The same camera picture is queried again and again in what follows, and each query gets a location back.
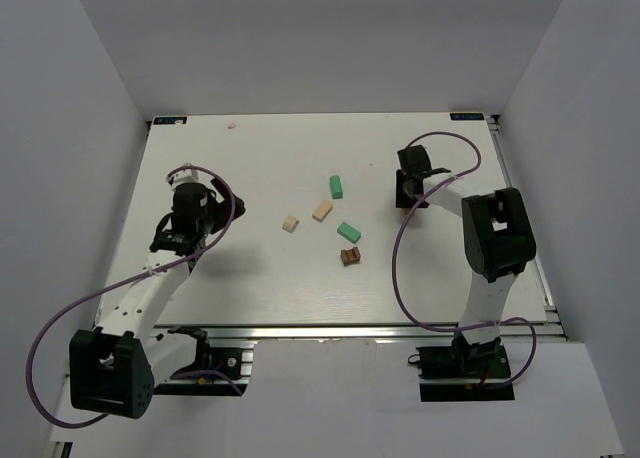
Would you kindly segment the tan rectangular wood block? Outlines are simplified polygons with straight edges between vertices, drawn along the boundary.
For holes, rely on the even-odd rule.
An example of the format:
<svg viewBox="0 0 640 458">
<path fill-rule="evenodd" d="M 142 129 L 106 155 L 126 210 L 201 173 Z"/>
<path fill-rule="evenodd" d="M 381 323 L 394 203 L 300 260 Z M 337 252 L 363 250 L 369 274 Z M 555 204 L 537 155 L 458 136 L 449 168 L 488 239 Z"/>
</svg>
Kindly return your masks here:
<svg viewBox="0 0 640 458">
<path fill-rule="evenodd" d="M 331 201 L 322 201 L 313 211 L 312 218 L 319 223 L 322 223 L 326 217 L 333 210 L 333 203 Z"/>
</svg>

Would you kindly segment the green rectangular block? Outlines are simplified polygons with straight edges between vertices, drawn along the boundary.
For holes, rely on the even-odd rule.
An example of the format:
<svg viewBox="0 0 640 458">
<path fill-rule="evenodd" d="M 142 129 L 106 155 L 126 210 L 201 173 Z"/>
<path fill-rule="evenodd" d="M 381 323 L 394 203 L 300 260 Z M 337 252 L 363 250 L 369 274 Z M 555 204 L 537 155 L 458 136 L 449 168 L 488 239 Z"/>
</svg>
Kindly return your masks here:
<svg viewBox="0 0 640 458">
<path fill-rule="evenodd" d="M 352 244 L 356 244 L 362 236 L 361 232 L 358 229 L 346 222 L 342 222 L 337 227 L 337 233 Z"/>
</svg>

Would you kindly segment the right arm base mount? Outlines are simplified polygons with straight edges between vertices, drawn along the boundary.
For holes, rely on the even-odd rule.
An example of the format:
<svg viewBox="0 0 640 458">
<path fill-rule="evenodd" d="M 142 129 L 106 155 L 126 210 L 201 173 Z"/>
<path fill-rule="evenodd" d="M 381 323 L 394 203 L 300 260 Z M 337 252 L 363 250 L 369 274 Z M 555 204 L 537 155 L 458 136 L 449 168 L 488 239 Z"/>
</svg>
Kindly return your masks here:
<svg viewBox="0 0 640 458">
<path fill-rule="evenodd" d="M 511 368 L 503 346 L 491 358 L 463 366 L 448 346 L 420 347 L 407 358 L 418 371 L 423 403 L 513 401 Z"/>
</svg>

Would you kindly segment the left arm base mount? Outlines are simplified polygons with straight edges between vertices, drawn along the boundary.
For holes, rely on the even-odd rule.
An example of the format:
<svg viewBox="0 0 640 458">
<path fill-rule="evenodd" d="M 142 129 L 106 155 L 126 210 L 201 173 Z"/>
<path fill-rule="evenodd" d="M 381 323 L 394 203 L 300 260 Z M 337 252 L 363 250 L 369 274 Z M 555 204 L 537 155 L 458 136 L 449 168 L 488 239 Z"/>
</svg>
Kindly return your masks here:
<svg viewBox="0 0 640 458">
<path fill-rule="evenodd" d="M 217 346 L 198 327 L 179 326 L 150 338 L 146 357 L 159 396 L 240 397 L 248 386 L 246 350 Z"/>
</svg>

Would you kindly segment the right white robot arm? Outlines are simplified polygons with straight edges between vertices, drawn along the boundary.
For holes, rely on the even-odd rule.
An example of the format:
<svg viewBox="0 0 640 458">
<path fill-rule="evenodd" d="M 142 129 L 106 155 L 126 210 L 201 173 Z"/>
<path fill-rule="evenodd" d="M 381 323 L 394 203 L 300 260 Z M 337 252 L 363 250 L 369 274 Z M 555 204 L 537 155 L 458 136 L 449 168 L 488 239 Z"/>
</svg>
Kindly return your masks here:
<svg viewBox="0 0 640 458">
<path fill-rule="evenodd" d="M 421 145 L 398 152 L 396 206 L 410 217 L 430 205 L 462 220 L 463 248 L 471 268 L 468 299 L 452 341 L 461 361 L 496 353 L 499 322 L 511 287 L 536 256 L 536 242 L 521 193 L 490 189 L 434 168 Z"/>
</svg>

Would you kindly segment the green cylinder block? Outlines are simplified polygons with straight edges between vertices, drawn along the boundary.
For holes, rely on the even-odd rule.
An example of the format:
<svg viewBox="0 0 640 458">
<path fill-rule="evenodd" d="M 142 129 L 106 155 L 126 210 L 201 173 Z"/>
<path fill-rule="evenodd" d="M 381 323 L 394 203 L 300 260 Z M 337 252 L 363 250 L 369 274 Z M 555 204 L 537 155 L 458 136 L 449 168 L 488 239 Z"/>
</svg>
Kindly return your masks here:
<svg viewBox="0 0 640 458">
<path fill-rule="evenodd" d="M 329 187 L 331 197 L 333 199 L 342 199 L 344 196 L 344 190 L 342 186 L 341 177 L 339 175 L 332 175 L 329 178 Z"/>
</svg>

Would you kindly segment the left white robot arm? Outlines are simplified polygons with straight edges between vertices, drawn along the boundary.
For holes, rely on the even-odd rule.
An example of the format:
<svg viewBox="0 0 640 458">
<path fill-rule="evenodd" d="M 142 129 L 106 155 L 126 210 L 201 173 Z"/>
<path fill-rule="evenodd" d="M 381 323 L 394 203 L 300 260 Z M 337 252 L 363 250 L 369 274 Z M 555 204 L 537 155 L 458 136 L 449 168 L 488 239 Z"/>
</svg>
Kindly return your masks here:
<svg viewBox="0 0 640 458">
<path fill-rule="evenodd" d="M 76 409 L 137 419 L 156 387 L 173 376 L 219 371 L 205 330 L 152 331 L 206 252 L 208 238 L 221 238 L 245 206 L 219 177 L 203 183 L 193 173 L 180 172 L 169 184 L 172 206 L 156 226 L 141 277 L 92 330 L 80 330 L 71 339 L 70 399 Z"/>
</svg>

